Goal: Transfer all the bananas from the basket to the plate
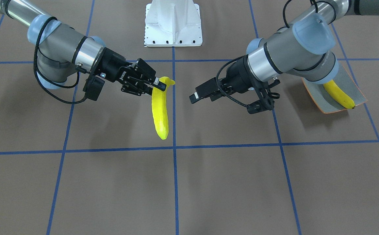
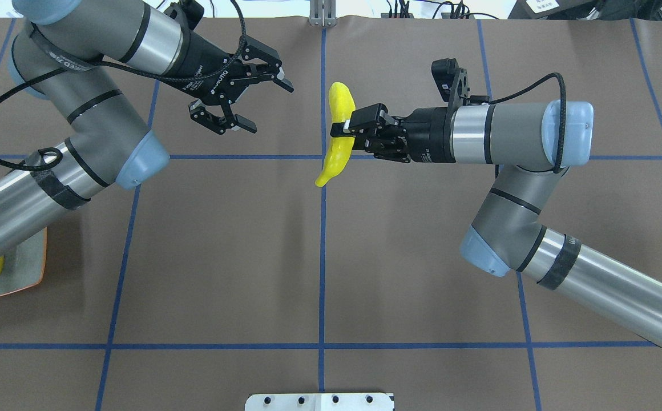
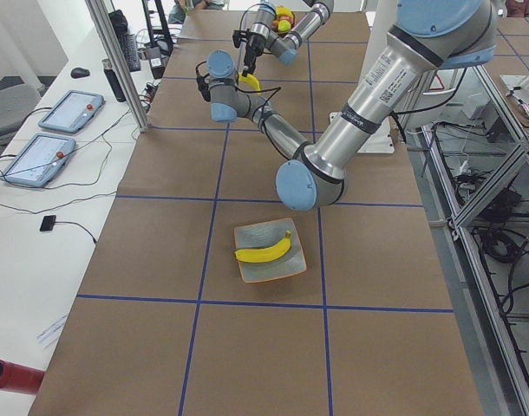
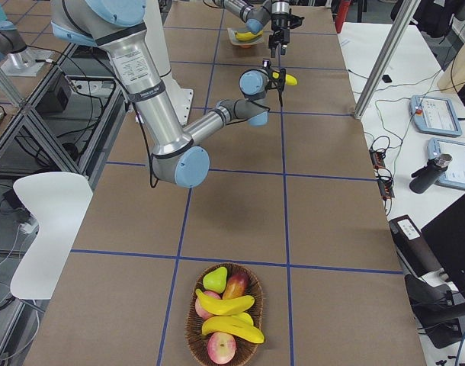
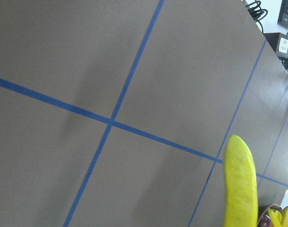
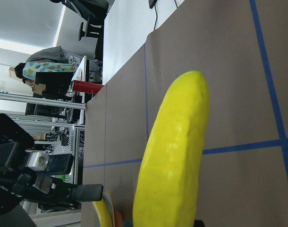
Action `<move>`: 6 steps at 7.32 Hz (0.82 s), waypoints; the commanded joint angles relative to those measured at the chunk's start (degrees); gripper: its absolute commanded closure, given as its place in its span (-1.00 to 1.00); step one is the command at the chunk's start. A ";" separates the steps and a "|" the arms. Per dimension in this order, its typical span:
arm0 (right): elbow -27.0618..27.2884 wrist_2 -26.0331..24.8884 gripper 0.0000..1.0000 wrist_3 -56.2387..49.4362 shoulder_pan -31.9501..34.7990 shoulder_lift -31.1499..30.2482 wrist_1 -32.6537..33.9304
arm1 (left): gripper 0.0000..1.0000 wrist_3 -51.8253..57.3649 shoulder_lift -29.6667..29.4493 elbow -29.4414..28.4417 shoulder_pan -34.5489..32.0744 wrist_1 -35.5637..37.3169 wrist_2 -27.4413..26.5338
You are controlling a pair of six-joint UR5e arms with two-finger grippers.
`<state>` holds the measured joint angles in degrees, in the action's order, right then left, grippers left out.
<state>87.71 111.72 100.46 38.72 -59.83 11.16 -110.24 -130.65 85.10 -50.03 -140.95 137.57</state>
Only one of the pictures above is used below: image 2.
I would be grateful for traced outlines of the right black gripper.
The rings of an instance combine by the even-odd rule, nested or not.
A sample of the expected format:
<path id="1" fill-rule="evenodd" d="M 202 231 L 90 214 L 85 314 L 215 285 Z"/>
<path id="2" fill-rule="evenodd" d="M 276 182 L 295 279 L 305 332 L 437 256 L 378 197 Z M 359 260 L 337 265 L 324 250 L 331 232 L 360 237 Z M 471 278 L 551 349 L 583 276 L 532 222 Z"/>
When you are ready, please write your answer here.
<path id="1" fill-rule="evenodd" d="M 352 150 L 380 160 L 454 163 L 450 122 L 447 107 L 418 108 L 402 117 L 376 103 L 352 112 L 346 121 L 348 132 L 333 128 L 330 135 L 336 140 L 350 137 Z"/>

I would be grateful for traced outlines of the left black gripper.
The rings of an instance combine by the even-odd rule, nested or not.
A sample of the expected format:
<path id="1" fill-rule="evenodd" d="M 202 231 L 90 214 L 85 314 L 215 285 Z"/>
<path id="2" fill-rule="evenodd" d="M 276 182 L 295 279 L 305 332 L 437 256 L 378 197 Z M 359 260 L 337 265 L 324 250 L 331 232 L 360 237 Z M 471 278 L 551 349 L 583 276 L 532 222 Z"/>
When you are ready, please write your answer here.
<path id="1" fill-rule="evenodd" d="M 240 54 L 243 62 L 188 29 L 174 30 L 163 42 L 163 83 L 200 99 L 188 105 L 190 118 L 216 134 L 241 128 L 257 133 L 255 122 L 234 114 L 228 102 L 220 104 L 223 115 L 211 114 L 206 107 L 219 104 L 221 92 L 229 94 L 232 80 L 240 79 L 240 84 L 247 86 L 273 82 L 287 92 L 294 91 L 278 52 L 253 37 L 245 37 Z"/>

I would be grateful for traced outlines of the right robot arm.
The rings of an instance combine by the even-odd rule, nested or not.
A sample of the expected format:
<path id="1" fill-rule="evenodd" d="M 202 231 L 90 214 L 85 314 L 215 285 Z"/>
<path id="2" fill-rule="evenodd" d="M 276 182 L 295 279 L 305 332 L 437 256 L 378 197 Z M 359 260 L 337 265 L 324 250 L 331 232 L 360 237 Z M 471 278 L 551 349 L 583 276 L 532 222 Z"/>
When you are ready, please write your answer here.
<path id="1" fill-rule="evenodd" d="M 662 349 L 662 283 L 540 223 L 558 183 L 590 157 L 589 102 L 449 102 L 390 115 L 386 105 L 331 102 L 331 148 L 316 180 L 338 175 L 352 151 L 396 162 L 493 164 L 499 174 L 462 240 L 475 267 L 516 271 Z"/>

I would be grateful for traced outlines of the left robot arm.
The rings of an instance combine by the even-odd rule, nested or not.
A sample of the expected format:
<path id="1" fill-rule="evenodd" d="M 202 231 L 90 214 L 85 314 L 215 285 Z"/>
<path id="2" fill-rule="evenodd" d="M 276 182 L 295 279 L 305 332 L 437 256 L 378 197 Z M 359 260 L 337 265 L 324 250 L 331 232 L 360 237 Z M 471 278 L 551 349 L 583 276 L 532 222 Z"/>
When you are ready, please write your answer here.
<path id="1" fill-rule="evenodd" d="M 278 52 L 247 35 L 240 21 L 231 54 L 196 33 L 203 6 L 143 1 L 13 1 L 25 19 L 11 45 L 15 88 L 51 101 L 74 130 L 55 147 L 20 162 L 0 158 L 0 256 L 94 195 L 118 184 L 132 189 L 169 162 L 169 153 L 106 72 L 111 67 L 158 80 L 193 97 L 198 124 L 217 134 L 255 133 L 232 111 L 249 86 L 273 82 L 294 90 Z"/>

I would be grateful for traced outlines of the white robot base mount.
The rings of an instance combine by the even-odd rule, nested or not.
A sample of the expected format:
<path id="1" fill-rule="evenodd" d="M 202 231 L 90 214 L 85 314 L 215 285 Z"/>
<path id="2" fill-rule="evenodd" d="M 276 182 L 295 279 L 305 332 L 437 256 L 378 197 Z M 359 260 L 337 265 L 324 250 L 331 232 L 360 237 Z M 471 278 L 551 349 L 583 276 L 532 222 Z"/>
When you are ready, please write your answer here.
<path id="1" fill-rule="evenodd" d="M 248 397 L 245 410 L 395 410 L 388 393 L 262 393 Z"/>

